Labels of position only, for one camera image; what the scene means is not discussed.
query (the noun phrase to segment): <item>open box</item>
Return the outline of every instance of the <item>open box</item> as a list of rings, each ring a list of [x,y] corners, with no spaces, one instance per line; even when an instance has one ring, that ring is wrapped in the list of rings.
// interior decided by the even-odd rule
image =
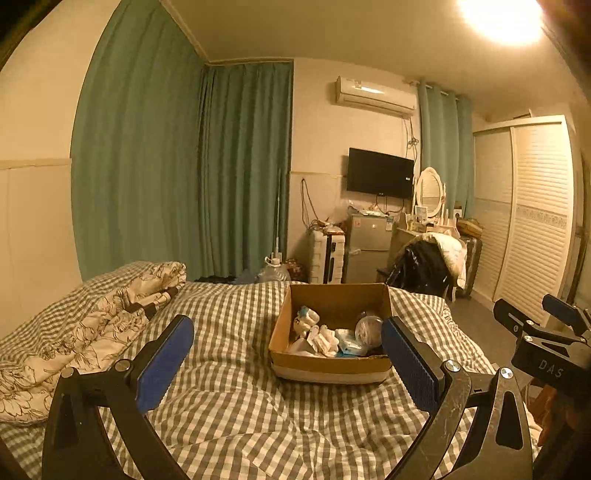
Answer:
[[[269,342],[271,367],[278,377],[305,382],[365,384],[386,379],[392,364],[387,355],[360,358],[321,358],[287,353],[296,340],[293,319],[303,305],[320,315],[318,325],[355,330],[361,312],[383,320],[392,316],[388,287],[382,283],[291,285]]]

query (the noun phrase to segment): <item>ceiling light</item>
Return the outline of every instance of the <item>ceiling light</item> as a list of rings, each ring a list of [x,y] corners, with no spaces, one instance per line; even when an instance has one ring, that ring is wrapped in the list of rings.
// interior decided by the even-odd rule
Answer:
[[[369,92],[369,93],[383,93],[382,90],[376,90],[375,88],[359,87],[359,89],[363,90],[364,92]]]
[[[535,0],[459,0],[468,23],[493,41],[526,45],[541,37],[542,9]]]

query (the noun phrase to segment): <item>flat screen tv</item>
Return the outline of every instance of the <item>flat screen tv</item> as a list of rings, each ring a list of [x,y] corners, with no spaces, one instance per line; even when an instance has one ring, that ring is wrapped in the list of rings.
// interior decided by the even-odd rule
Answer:
[[[414,162],[386,153],[349,149],[347,190],[410,199]]]

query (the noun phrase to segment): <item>gray floor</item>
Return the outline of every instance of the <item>gray floor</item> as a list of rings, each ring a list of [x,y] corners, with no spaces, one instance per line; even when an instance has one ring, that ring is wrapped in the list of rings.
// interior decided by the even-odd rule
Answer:
[[[490,310],[474,299],[457,299],[454,303],[449,303],[449,306],[453,320],[482,348],[489,361],[499,367],[511,367],[520,388],[531,379],[511,365],[515,337],[495,320]]]

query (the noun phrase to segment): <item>refrigerator door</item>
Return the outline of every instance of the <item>refrigerator door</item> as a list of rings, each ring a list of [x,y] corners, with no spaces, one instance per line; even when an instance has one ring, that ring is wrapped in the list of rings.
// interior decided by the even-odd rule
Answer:
[[[375,283],[378,269],[388,263],[388,251],[351,250],[347,254],[346,283]]]
[[[386,217],[352,215],[347,246],[361,250],[390,250],[392,228],[386,228]]]

